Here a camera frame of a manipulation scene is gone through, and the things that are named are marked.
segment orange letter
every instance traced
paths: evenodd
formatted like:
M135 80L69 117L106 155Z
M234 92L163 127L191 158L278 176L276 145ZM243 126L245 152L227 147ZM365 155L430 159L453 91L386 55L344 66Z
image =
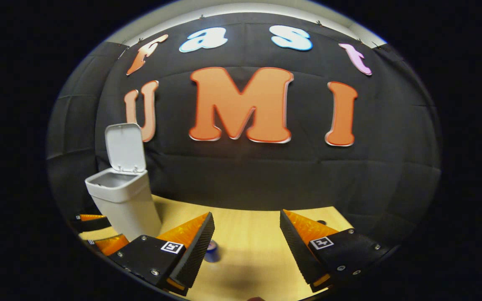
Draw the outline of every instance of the orange letter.
M351 146L354 143L352 111L358 93L341 82L329 82L327 85L334 94L334 113L332 127L325 135L325 142L334 146Z
M144 66L144 63L145 63L144 58L149 57L152 53L154 53L154 50L157 48L157 43L163 42L168 37L169 37L168 34L164 34L159 38L156 38L152 42L149 42L148 44L139 48L139 52L137 53L137 56L135 57L135 60L133 61L133 64L129 68L126 75L127 76L130 75L135 71L139 70L140 67Z
M239 93L226 69L209 67L191 74L197 83L197 116L189 137L195 140L215 141L220 129L215 126L217 111L226 134L238 139L253 111L254 123L246 135L255 142L286 143L291 133L285 127L287 85L293 74L279 68L258 69Z
M141 128L142 142L150 141L155 134L155 90L159 86L157 80L147 82L141 88L141 93L144 95L144 127ZM137 123L135 102L139 91L129 91L124 97L126 103L126 122Z

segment blue letter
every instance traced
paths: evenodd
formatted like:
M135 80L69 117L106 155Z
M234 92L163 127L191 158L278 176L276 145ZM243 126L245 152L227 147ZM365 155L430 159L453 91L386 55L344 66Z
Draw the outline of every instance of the blue letter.
M310 35L302 29L284 25L274 25L269 27L269 31L277 35L273 36L271 40L280 47L302 51L312 49L312 42L308 40Z
M222 27L202 29L201 31L188 36L187 38L189 40L179 47L179 51L182 53L189 53L200 48L218 47L226 43L228 40L227 38L224 38L225 33L226 29Z

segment can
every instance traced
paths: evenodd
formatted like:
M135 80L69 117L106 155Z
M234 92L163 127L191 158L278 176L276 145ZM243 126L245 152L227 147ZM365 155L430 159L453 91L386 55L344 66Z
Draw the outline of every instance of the can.
M214 240L209 242L204 260L208 263L216 263L220 260L220 257L218 256L218 244Z

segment white trash can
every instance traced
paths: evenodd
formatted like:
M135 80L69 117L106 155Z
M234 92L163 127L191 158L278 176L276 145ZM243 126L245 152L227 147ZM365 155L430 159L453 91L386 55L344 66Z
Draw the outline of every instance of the white trash can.
M129 241L139 235L157 236L161 221L151 198L139 125L108 126L105 146L112 168L85 179L88 193L115 231Z

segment white ceiling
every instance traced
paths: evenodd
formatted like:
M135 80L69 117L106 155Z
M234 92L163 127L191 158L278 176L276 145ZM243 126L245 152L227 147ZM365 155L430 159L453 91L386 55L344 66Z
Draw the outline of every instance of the white ceiling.
M361 39L371 48L386 44L359 23L325 6L308 0L179 0L153 10L122 29L119 29L106 41L135 45L140 38L147 38L172 26L198 19L201 15L224 15L235 12L266 12L287 15L311 22L321 21L352 38Z

